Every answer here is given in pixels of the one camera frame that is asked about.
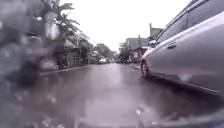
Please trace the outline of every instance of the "sky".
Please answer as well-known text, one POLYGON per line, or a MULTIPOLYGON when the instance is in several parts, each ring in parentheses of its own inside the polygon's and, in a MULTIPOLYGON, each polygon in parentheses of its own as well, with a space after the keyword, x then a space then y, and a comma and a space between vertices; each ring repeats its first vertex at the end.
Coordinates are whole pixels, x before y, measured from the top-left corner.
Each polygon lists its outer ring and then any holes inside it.
POLYGON ((61 0, 73 3, 70 19, 91 40, 117 51, 126 38, 149 36, 149 23, 164 28, 191 0, 61 0))

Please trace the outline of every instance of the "car body panel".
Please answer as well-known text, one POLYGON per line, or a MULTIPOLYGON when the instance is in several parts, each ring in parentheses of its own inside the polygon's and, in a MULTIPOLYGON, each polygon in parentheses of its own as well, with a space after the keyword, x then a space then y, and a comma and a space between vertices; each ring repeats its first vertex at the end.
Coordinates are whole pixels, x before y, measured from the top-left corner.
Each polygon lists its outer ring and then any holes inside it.
POLYGON ((143 59, 154 75, 199 88, 224 91, 223 33, 222 12, 161 42, 143 59), (176 48, 168 50, 168 44, 173 42, 176 48))

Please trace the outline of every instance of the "window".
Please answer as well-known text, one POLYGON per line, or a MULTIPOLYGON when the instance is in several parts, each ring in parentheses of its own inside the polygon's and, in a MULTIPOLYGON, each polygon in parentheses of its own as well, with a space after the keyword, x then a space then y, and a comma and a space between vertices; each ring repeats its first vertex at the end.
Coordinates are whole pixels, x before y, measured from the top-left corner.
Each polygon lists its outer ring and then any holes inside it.
POLYGON ((176 22, 171 24, 164 32, 159 36, 157 42, 162 42, 174 35, 176 35, 179 32, 182 32, 186 29, 187 24, 187 14, 183 15, 180 19, 178 19, 176 22))
POLYGON ((188 28, 224 11, 224 0, 209 0, 188 14, 188 28))

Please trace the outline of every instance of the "street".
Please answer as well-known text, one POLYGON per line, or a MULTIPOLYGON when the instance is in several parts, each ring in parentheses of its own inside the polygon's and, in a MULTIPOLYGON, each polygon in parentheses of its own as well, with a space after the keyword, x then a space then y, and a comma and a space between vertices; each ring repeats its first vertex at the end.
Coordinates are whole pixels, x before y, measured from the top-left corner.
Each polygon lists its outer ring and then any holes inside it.
POLYGON ((1 87, 0 127, 131 128, 142 113, 153 122, 223 107, 218 97, 164 80, 144 80, 140 73, 130 65, 90 65, 41 75, 34 87, 8 83, 1 87))

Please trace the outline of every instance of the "house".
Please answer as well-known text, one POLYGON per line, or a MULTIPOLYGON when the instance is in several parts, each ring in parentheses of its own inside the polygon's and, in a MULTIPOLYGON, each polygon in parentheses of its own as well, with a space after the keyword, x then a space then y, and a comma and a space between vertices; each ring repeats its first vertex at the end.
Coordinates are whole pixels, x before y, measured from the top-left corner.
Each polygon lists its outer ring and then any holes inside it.
POLYGON ((152 24, 149 24, 150 36, 147 38, 148 41, 156 40, 159 34, 163 31, 162 28, 153 28, 152 24))
POLYGON ((147 50, 148 43, 147 38, 141 38, 140 36, 138 38, 127 38, 126 44, 130 51, 129 60, 134 63, 140 62, 142 55, 147 50))

